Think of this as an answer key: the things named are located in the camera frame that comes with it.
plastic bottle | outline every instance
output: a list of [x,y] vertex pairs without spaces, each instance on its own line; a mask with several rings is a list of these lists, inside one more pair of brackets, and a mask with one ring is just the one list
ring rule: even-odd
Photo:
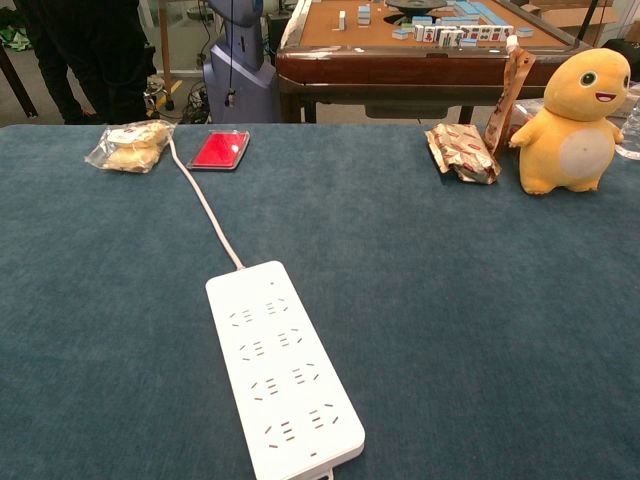
[[616,145],[616,151],[631,160],[640,160],[640,102],[631,111],[622,126],[624,142]]

plush toy arm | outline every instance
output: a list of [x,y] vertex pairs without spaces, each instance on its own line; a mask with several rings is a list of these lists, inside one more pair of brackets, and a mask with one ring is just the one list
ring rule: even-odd
[[526,147],[533,143],[537,138],[540,131],[540,119],[539,115],[536,115],[527,123],[525,123],[520,130],[513,134],[511,140],[509,140],[510,147]]
[[607,120],[607,123],[611,127],[611,131],[613,132],[613,140],[616,143],[622,143],[624,141],[624,135],[622,135],[622,131],[618,127],[616,127],[613,123]]

power strip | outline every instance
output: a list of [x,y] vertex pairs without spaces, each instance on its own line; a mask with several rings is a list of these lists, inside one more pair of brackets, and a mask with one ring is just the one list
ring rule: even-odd
[[331,476],[358,456],[364,429],[284,266],[206,289],[256,478]]

white cable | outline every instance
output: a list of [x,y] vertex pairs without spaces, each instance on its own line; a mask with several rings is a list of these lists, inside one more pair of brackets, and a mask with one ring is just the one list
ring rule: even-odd
[[189,180],[189,183],[195,190],[196,195],[198,196],[198,199],[202,204],[202,208],[204,208],[204,211],[207,212],[207,215],[209,216],[209,220],[211,220],[211,225],[213,225],[213,228],[215,229],[216,234],[220,239],[220,243],[222,243],[222,246],[227,251],[229,258],[231,258],[236,268],[238,270],[242,270],[245,267],[240,261],[240,259],[238,258],[238,255],[236,255],[236,252],[234,252],[233,248],[231,248],[231,245],[229,244],[229,240],[227,240],[227,237],[224,236],[222,227],[220,227],[220,224],[218,223],[218,219],[216,218],[215,214],[213,213],[213,210],[211,210],[211,207],[207,203],[207,199],[204,197],[202,190],[200,190],[200,187],[198,186],[194,178],[189,173],[189,170],[185,168],[185,166],[182,164],[182,162],[178,158],[178,154],[176,153],[176,145],[175,143],[173,143],[173,139],[169,140],[169,146],[171,147],[171,156],[173,157],[173,161],[178,166],[178,168],[182,170],[182,173],[184,174],[185,177],[187,177],[187,180]]

plush toy eye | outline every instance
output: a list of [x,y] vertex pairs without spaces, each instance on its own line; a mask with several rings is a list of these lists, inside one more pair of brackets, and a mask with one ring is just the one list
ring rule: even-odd
[[580,85],[583,87],[588,87],[589,85],[593,85],[593,83],[597,80],[598,76],[594,72],[585,73],[580,79]]

